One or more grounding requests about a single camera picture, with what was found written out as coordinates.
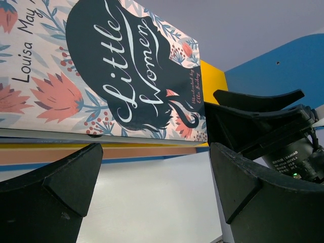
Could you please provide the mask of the Little Women floral book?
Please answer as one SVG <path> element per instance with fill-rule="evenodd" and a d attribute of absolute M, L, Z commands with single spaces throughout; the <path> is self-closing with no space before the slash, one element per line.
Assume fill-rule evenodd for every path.
<path fill-rule="evenodd" d="M 206 143 L 198 43 L 135 1 L 1 1 L 1 136 Z"/>

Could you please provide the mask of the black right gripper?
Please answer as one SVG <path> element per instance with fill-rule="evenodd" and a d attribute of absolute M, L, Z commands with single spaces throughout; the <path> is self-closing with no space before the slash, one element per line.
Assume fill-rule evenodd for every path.
<path fill-rule="evenodd" d="M 208 144 L 222 145 L 273 170 L 309 182 L 323 182 L 323 147 L 315 129 L 323 126 L 323 106 L 283 108 L 305 95 L 298 89 L 277 96 L 224 90 L 219 105 L 205 103 Z"/>

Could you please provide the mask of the A Tale of Two Cities book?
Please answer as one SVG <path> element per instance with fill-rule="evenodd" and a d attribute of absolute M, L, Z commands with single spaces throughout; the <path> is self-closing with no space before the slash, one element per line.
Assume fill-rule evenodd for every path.
<path fill-rule="evenodd" d="M 1 144 L 86 144 L 89 141 L 1 137 Z"/>

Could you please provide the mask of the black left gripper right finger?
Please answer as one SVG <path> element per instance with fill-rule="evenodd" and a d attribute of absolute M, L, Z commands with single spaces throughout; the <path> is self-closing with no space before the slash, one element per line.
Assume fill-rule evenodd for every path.
<path fill-rule="evenodd" d="M 323 185 L 281 174 L 220 143 L 210 160 L 235 242 L 323 242 Z"/>

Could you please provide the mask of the blue yellow wooden bookshelf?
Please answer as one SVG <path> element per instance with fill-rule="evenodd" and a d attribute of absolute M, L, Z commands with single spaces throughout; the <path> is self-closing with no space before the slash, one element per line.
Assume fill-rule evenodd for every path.
<path fill-rule="evenodd" d="M 212 102 L 213 91 L 228 88 L 252 95 L 278 95 L 301 89 L 301 102 L 313 108 L 323 105 L 323 34 L 314 33 L 286 43 L 228 71 L 203 66 L 204 98 Z M 81 143 L 2 144 L 1 170 L 32 170 L 81 149 Z M 106 163 L 167 159 L 205 152 L 206 144 L 104 144 Z"/>

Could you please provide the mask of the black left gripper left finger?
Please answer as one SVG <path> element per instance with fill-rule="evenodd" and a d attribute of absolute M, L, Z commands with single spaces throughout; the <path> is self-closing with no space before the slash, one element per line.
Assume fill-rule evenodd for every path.
<path fill-rule="evenodd" d="M 1 182 L 1 242 L 76 242 L 87 216 L 103 149 L 92 143 Z"/>

